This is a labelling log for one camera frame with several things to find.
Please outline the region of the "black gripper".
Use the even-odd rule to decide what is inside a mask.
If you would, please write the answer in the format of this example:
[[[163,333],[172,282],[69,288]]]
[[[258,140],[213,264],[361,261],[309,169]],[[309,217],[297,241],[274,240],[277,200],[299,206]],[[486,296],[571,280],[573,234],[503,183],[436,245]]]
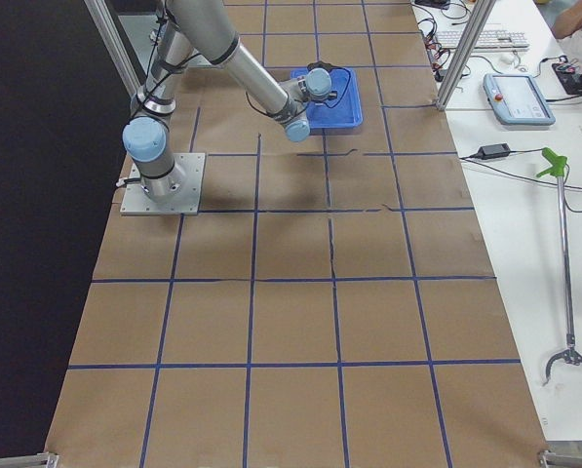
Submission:
[[[327,73],[331,73],[336,68],[337,68],[336,65],[333,65],[333,64],[328,63],[328,62],[324,62],[322,60],[318,60],[316,62],[312,62],[312,63],[309,63],[307,65],[307,70],[308,71],[312,71],[312,70],[315,70],[315,69],[323,69]]]

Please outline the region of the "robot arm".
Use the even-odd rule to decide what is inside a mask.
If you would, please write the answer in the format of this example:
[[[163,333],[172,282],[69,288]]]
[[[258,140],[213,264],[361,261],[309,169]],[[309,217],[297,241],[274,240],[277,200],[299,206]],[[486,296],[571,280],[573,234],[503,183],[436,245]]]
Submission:
[[[140,189],[153,202],[175,198],[186,178],[170,149],[169,132],[175,93],[194,59],[209,64],[196,70],[198,79],[225,74],[243,89],[252,108],[282,126],[293,142],[310,134],[308,104],[335,96],[326,64],[311,64],[299,77],[277,81],[246,48],[221,1],[160,1],[157,18],[156,48],[122,133],[139,171]]]

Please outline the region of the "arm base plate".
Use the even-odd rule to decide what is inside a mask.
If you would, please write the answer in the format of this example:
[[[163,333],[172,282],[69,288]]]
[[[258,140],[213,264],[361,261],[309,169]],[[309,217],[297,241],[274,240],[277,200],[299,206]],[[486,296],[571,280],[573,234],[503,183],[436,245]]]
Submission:
[[[121,215],[196,215],[199,211],[205,153],[175,153],[173,170],[162,178],[143,177],[132,164]]]

